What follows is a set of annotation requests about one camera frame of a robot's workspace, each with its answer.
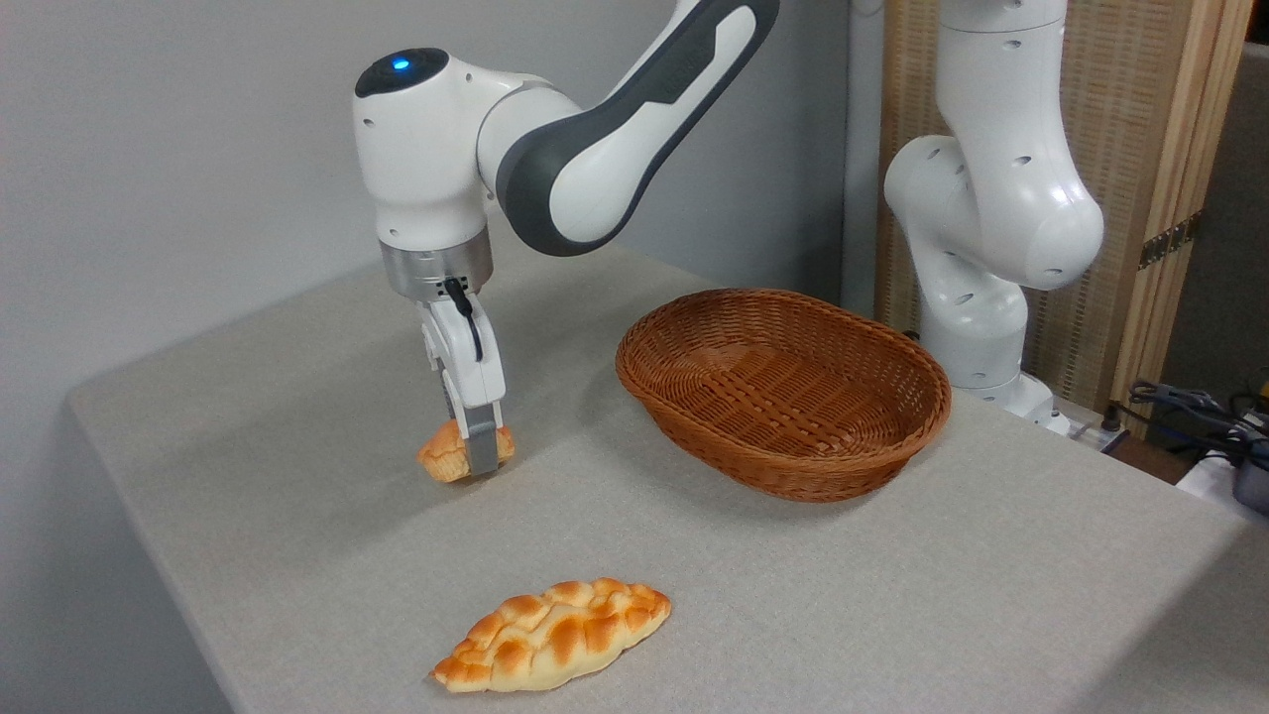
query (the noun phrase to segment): table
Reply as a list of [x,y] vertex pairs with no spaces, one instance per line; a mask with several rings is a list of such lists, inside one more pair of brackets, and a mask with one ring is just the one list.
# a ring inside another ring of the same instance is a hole
[[[1269,538],[957,397],[884,490],[799,505],[680,453],[613,373],[704,280],[613,245],[538,255],[496,221],[482,290],[515,460],[442,486],[411,304],[359,271],[70,399],[241,711],[1265,711]],[[547,694],[426,672],[505,597],[612,576],[670,620]]]

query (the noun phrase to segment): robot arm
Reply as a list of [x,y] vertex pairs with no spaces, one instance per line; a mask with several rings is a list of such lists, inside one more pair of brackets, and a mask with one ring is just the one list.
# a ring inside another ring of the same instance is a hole
[[486,197],[551,255],[594,250],[624,226],[665,157],[740,72],[778,0],[678,0],[674,15],[598,107],[541,77],[496,72],[437,48],[374,62],[353,103],[392,287],[419,304],[434,369],[472,473],[497,468],[506,388],[476,293],[494,271]]
[[911,141],[884,185],[921,288],[921,342],[954,387],[1055,431],[1052,393],[1022,374],[1019,285],[1075,282],[1104,230],[1062,127],[1065,20],[1065,0],[942,0],[935,91],[956,136]]
[[[558,100],[547,108],[546,88],[495,107],[481,128],[480,170],[515,232],[549,255],[612,240],[777,11],[775,0],[680,0],[657,42],[594,109],[570,112]],[[555,120],[533,126],[543,117]]]

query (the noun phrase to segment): brown woven basket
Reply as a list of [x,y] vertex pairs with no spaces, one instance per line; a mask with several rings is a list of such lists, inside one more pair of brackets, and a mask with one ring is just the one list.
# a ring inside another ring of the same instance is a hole
[[806,502],[881,488],[952,406],[916,341],[782,289],[711,289],[654,309],[617,347],[617,377],[684,451]]

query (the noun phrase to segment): braided bread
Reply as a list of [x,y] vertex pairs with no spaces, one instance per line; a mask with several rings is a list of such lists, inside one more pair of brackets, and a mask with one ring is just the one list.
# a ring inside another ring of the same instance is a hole
[[555,689],[612,665],[669,616],[670,600],[645,585],[560,583],[500,605],[431,677],[452,692]]

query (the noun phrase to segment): bread roll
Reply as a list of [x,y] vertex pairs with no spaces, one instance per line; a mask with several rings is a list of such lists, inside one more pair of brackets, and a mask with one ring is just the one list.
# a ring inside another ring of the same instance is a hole
[[[511,430],[497,429],[497,465],[506,464],[515,457],[515,441],[511,440]],[[467,444],[458,430],[458,422],[449,420],[437,435],[423,445],[418,457],[419,464],[431,474],[431,478],[440,483],[452,483],[472,476],[472,467],[467,462]]]
[[476,623],[431,677],[452,692],[555,689],[612,665],[669,616],[670,600],[645,585],[560,583]]

